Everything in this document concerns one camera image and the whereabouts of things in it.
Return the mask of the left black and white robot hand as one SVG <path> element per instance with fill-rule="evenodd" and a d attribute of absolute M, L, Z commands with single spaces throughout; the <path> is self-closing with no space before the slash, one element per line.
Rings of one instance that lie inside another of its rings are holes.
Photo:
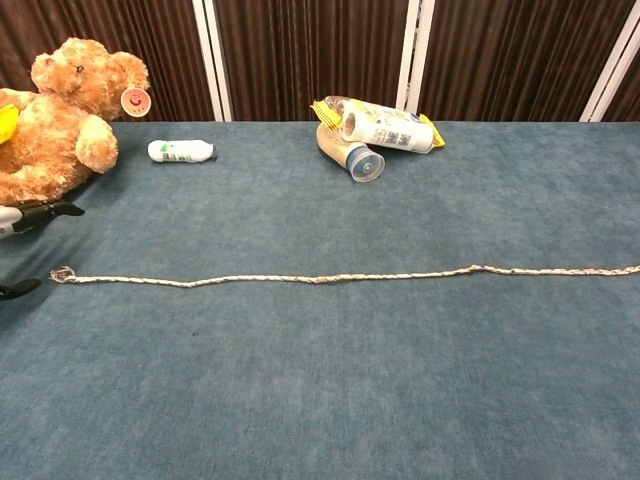
<path fill-rule="evenodd" d="M 1 238 L 25 233 L 37 226 L 51 222 L 59 216 L 82 216 L 85 211 L 73 203 L 58 201 L 31 201 L 1 206 Z M 13 284 L 1 283 L 1 300 L 15 300 L 37 289 L 39 279 L 24 279 Z"/>

